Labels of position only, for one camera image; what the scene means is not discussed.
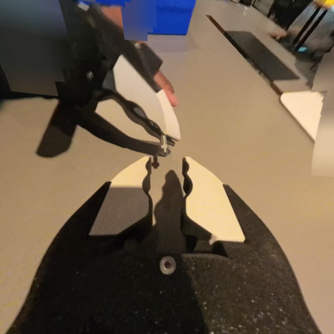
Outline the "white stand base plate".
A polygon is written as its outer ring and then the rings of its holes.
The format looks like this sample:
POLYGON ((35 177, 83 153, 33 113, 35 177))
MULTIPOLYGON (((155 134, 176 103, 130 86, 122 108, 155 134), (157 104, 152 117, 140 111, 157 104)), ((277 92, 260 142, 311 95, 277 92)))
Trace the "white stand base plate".
POLYGON ((324 97, 324 92, 311 91, 287 92, 280 96, 282 106, 313 142, 319 127, 324 97))

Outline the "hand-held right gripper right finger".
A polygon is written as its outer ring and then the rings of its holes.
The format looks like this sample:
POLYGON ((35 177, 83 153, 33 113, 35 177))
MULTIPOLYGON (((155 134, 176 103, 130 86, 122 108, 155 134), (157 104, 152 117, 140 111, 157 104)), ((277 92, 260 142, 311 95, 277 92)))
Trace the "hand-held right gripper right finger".
POLYGON ((185 202, 181 218, 184 236, 207 241, 244 243, 245 235, 223 182, 193 158, 182 161, 185 202))

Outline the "blue plastic bin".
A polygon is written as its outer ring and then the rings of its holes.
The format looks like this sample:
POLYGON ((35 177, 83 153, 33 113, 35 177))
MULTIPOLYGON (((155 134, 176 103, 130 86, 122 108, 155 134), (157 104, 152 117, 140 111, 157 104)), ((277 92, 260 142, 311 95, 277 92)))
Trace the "blue plastic bin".
POLYGON ((186 35, 195 0, 156 0, 156 27, 152 35, 186 35))

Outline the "black desk mat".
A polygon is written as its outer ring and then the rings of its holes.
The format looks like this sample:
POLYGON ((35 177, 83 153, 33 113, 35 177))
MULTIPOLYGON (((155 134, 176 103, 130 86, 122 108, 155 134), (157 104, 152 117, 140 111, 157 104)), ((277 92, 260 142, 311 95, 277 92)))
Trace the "black desk mat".
POLYGON ((248 31, 226 31, 224 36, 270 82, 297 80, 297 76, 259 39, 248 31))

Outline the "person's left hand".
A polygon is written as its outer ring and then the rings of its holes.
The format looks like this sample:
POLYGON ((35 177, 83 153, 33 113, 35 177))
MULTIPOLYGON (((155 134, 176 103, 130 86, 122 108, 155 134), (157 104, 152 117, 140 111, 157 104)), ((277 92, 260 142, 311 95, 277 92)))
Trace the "person's left hand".
MULTIPOLYGON (((102 5, 101 10, 104 16, 123 31, 122 9, 119 6, 102 5)), ((161 70, 154 71, 154 80, 157 85, 165 91, 165 94, 173 107, 178 105, 178 99, 175 95, 174 89, 170 81, 165 77, 161 70)))

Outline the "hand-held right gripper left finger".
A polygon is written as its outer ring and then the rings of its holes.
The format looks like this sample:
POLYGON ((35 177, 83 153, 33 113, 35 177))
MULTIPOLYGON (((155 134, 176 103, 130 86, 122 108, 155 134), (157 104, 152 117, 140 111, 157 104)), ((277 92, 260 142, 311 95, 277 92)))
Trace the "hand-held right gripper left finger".
POLYGON ((90 236, 147 236, 153 227, 149 195, 152 159, 144 156, 119 172, 103 199, 90 236))

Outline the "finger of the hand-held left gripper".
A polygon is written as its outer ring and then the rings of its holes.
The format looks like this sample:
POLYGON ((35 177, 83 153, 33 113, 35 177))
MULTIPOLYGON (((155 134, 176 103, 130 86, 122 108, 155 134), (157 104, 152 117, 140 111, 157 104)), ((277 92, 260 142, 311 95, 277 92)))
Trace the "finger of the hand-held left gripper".
POLYGON ((142 125, 130 119, 123 107, 115 100, 98 102, 95 112, 127 137, 160 146, 160 139, 149 134, 142 125))
POLYGON ((179 122, 163 89, 156 92, 123 55, 118 57, 113 75, 116 91, 123 98, 137 104, 163 135, 180 141, 179 122))

